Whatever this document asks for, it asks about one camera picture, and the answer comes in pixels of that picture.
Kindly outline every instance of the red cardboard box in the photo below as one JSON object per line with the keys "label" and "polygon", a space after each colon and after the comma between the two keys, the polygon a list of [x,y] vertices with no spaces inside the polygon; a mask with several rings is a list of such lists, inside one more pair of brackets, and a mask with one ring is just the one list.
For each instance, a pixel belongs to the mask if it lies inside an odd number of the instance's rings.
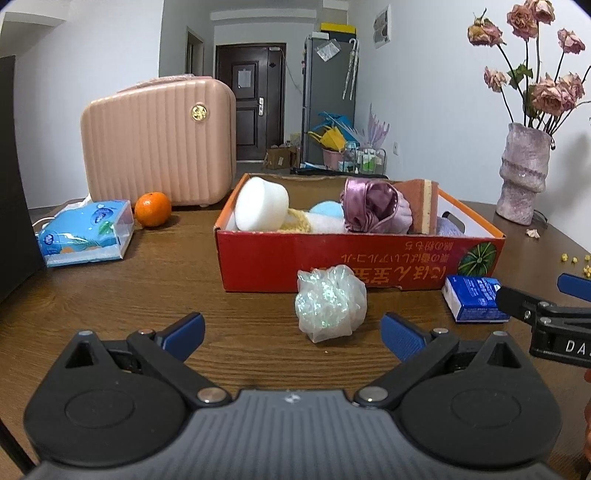
{"label": "red cardboard box", "polygon": [[[234,207],[251,176],[242,177],[214,228],[226,291],[297,292],[298,270],[340,264],[350,266],[368,287],[440,290],[447,275],[491,276],[505,243],[498,228],[441,190],[438,215],[452,214],[466,236],[239,232]],[[345,185],[344,177],[260,176],[282,184],[290,207],[298,210],[338,201]]]}

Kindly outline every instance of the yellow knitted cloth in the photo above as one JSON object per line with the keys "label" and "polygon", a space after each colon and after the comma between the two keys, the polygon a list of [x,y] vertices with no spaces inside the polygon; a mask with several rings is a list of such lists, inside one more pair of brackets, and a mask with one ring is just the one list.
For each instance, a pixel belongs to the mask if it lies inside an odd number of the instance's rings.
{"label": "yellow knitted cloth", "polygon": [[287,216],[280,232],[312,233],[312,226],[306,218],[304,212],[290,208],[287,210]]}

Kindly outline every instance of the orange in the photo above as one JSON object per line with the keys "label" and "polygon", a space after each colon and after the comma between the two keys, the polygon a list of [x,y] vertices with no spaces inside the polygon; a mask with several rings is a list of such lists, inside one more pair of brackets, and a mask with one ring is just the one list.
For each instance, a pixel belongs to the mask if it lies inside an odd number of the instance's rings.
{"label": "orange", "polygon": [[164,224],[173,212],[173,206],[162,192],[142,195],[135,203],[135,217],[142,226],[155,227]]}

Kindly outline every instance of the gold logo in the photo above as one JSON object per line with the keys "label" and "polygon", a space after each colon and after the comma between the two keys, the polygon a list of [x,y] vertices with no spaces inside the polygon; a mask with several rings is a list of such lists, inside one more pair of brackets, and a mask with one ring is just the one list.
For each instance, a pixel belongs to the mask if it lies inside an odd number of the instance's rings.
{"label": "gold logo", "polygon": [[203,122],[207,118],[207,109],[204,105],[198,103],[191,110],[191,116],[196,122]]}

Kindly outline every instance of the door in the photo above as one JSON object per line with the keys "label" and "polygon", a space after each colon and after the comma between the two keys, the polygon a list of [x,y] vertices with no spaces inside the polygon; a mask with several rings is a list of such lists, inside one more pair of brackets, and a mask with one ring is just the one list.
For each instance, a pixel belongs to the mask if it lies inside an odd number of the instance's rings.
{"label": "door", "polygon": [[285,44],[216,48],[216,78],[236,95],[238,160],[264,160],[283,143]]}
{"label": "door", "polygon": [[0,301],[41,269],[43,258],[31,226],[18,169],[14,138],[12,88],[15,57],[0,59],[0,225],[9,229],[0,235]]}

